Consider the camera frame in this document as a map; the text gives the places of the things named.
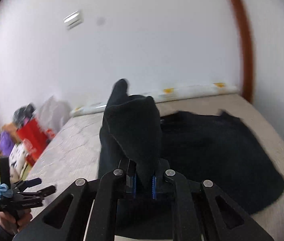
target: black garment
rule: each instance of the black garment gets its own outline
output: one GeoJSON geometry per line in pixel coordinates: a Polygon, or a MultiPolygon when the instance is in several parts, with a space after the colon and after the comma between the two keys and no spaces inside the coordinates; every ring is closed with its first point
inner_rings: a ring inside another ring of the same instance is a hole
{"type": "MultiPolygon", "coordinates": [[[[119,80],[107,103],[100,131],[99,177],[127,156],[147,191],[158,157],[186,178],[212,180],[249,214],[278,199],[284,180],[239,118],[177,112],[160,118],[151,97],[128,96],[119,80]]],[[[116,234],[135,239],[170,239],[170,204],[120,201],[116,234]],[[155,222],[161,224],[161,230],[155,222]]]]}
{"type": "Polygon", "coordinates": [[[4,230],[0,225],[0,236],[4,241],[12,241],[15,235],[12,235],[4,230]]]}
{"type": "Polygon", "coordinates": [[[152,97],[128,96],[119,80],[107,102],[100,131],[99,178],[117,168],[125,156],[136,162],[144,187],[152,180],[161,151],[160,114],[152,97]]]}

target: hand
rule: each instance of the hand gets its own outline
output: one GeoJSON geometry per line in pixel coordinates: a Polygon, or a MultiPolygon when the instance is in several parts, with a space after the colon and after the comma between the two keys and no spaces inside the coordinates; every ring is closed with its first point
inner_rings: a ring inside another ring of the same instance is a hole
{"type": "MultiPolygon", "coordinates": [[[[24,215],[17,221],[18,229],[17,231],[20,232],[24,229],[27,224],[32,220],[33,216],[31,214],[30,209],[24,210],[24,215]]],[[[0,226],[8,233],[14,234],[13,230],[11,229],[10,223],[16,224],[15,218],[9,214],[8,212],[0,212],[0,226]]]]}

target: metal screw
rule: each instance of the metal screw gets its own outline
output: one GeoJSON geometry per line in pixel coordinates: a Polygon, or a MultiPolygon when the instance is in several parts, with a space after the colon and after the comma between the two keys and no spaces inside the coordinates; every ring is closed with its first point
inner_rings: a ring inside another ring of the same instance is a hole
{"type": "Polygon", "coordinates": [[[211,180],[204,180],[203,185],[207,188],[210,188],[213,186],[213,182],[211,180]]]}
{"type": "Polygon", "coordinates": [[[116,175],[116,176],[120,176],[120,175],[123,174],[123,170],[121,170],[121,169],[118,168],[118,169],[114,170],[113,173],[114,173],[114,175],[116,175]]]}
{"type": "Polygon", "coordinates": [[[175,171],[173,169],[168,169],[166,172],[167,176],[174,176],[175,175],[175,171]]]}
{"type": "Polygon", "coordinates": [[[83,186],[84,184],[85,184],[85,179],[83,179],[83,178],[78,178],[75,181],[75,185],[77,185],[77,186],[83,186]]]}

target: white patterned fabric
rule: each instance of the white patterned fabric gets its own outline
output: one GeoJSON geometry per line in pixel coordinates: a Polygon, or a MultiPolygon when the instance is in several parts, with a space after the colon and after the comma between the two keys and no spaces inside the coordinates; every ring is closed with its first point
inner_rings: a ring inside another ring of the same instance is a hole
{"type": "MultiPolygon", "coordinates": [[[[157,104],[160,114],[167,115],[177,110],[201,115],[218,115],[224,109],[231,115],[242,118],[255,133],[260,144],[284,177],[284,142],[262,115],[239,95],[220,95],[157,104]]],[[[46,148],[32,168],[28,179],[40,177],[43,183],[31,188],[36,191],[57,184],[57,193],[47,197],[45,206],[55,199],[77,178],[96,179],[100,154],[99,131],[103,113],[71,118],[46,148]]],[[[44,207],[32,210],[36,216],[44,207]]],[[[272,205],[253,215],[275,241],[284,241],[284,193],[272,205]]],[[[117,241],[129,240],[116,237],[117,241]]]]}
{"type": "Polygon", "coordinates": [[[24,144],[15,144],[15,146],[12,149],[12,152],[10,153],[9,156],[9,165],[13,167],[17,174],[18,174],[18,179],[22,173],[23,167],[25,165],[25,157],[27,155],[27,150],[24,147],[24,144]]]}

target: white plastic bag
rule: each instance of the white plastic bag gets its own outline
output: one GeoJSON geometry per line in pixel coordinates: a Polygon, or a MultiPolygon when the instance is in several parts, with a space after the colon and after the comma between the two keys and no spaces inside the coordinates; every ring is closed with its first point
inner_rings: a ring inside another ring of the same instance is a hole
{"type": "Polygon", "coordinates": [[[42,130],[49,139],[53,139],[69,120],[70,111],[71,108],[66,102],[57,101],[54,96],[51,96],[34,113],[42,130]]]}

